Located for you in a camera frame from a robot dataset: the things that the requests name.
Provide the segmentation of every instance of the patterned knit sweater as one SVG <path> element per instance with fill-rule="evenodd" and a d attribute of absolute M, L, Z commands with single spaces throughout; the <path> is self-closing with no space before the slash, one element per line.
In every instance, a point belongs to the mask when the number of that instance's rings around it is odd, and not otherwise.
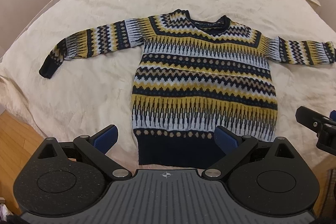
<path fill-rule="evenodd" d="M 226 16 L 204 22 L 176 10 L 70 35 L 50 52 L 40 74 L 51 78 L 64 60 L 142 44 L 132 92 L 140 165 L 209 167 L 224 156 L 213 137 L 220 124 L 237 135 L 273 140 L 277 100 L 268 60 L 335 60 L 332 42 L 267 38 Z"/>

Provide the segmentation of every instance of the metal screw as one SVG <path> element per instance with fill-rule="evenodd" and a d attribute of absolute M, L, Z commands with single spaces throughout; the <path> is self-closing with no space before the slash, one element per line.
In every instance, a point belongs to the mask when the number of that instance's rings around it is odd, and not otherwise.
<path fill-rule="evenodd" d="M 112 175 L 117 178 L 124 178 L 128 176 L 128 171 L 125 169 L 117 169 L 112 172 Z"/>
<path fill-rule="evenodd" d="M 211 178 L 216 178 L 216 177 L 219 177 L 222 172 L 220 172 L 219 170 L 217 169 L 208 169 L 208 170 L 205 170 L 205 174 L 208 176 L 208 177 L 211 177 Z"/>

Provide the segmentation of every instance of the sweater neckline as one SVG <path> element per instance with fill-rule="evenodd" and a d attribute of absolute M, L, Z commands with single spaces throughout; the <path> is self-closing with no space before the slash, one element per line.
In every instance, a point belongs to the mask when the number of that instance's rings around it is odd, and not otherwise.
<path fill-rule="evenodd" d="M 210 35 L 212 37 L 219 37 L 226 33 L 231 24 L 231 19 L 229 19 L 226 15 L 223 15 L 216 22 L 209 22 L 192 19 L 188 10 L 180 10 L 179 12 L 182 12 L 189 20 L 190 24 L 199 32 Z"/>

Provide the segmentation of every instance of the bed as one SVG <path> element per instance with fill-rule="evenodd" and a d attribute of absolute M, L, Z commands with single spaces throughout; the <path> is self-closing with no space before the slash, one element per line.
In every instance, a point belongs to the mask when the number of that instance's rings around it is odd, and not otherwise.
<path fill-rule="evenodd" d="M 336 41 L 336 33 L 305 0 L 61 0 L 3 57 L 0 103 L 42 136 L 58 141 L 93 135 L 115 124 L 119 140 L 107 155 L 134 171 L 139 165 L 130 100 L 142 47 L 67 62 L 50 80 L 38 71 L 50 50 L 70 34 L 176 9 L 189 10 L 192 18 L 206 21 L 225 14 L 268 37 Z M 326 153 L 315 147 L 315 134 L 296 123 L 295 111 L 301 105 L 324 115 L 335 109 L 336 65 L 270 65 L 278 98 L 276 134 L 287 137 L 313 168 Z"/>

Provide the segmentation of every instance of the wooden floor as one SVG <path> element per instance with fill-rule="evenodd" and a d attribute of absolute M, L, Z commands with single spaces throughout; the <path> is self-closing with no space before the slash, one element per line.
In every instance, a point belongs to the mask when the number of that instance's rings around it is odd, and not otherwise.
<path fill-rule="evenodd" d="M 13 183 L 20 170 L 43 138 L 29 125 L 18 122 L 7 111 L 0 115 L 0 196 L 14 213 L 20 210 L 13 196 Z M 314 174 L 320 182 L 320 196 L 314 210 L 320 211 L 322 191 L 325 188 L 326 172 L 336 168 L 336 157 L 329 155 L 316 168 Z"/>

